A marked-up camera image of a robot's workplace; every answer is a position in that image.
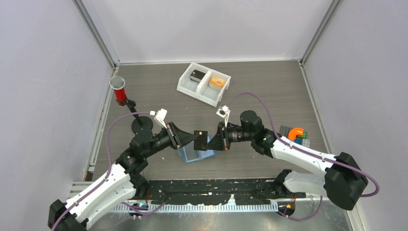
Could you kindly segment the blue leather card holder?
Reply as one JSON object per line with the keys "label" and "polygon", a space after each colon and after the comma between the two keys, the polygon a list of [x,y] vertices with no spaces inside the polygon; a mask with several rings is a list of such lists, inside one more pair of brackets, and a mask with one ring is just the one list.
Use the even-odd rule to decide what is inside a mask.
{"label": "blue leather card holder", "polygon": [[[191,149],[194,148],[194,147],[193,147],[193,142],[191,142],[191,143],[189,143],[188,145],[182,147],[182,148],[179,150],[179,152],[178,152],[178,155],[183,158],[184,163],[185,163],[185,164],[189,164],[189,163],[186,163],[186,162],[185,162],[185,159],[184,159],[184,150],[185,150],[186,148],[187,148],[187,149],[188,149],[188,148],[191,148]],[[217,155],[218,152],[217,152],[217,151],[214,151],[214,150],[207,150],[207,151],[197,151],[197,153],[198,153],[198,155],[199,155],[199,158],[198,158],[196,161],[200,161],[200,160],[204,160],[204,159],[210,158],[210,157],[212,157],[212,156],[215,156],[215,155]]]}

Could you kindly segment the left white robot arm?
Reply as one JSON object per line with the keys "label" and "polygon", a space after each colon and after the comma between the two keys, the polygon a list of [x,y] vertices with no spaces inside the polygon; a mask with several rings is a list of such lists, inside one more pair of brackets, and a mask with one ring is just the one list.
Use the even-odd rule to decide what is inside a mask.
{"label": "left white robot arm", "polygon": [[104,176],[66,202],[56,200],[51,204],[48,226],[52,231],[86,231],[119,203],[145,198],[149,184],[141,172],[148,165],[148,157],[167,147],[180,149],[196,138],[172,122],[157,134],[151,127],[140,128]]}

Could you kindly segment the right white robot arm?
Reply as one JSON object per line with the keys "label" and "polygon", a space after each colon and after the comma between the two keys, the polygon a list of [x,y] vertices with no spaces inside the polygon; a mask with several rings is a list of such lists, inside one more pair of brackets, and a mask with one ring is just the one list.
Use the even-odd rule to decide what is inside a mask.
{"label": "right white robot arm", "polygon": [[321,153],[299,145],[274,133],[263,125],[252,110],[240,115],[240,125],[219,122],[214,137],[205,149],[227,151],[234,142],[248,141],[259,154],[295,164],[309,173],[285,170],[277,176],[275,193],[288,197],[291,193],[321,195],[344,210],[353,210],[368,185],[355,159],[347,153]]}

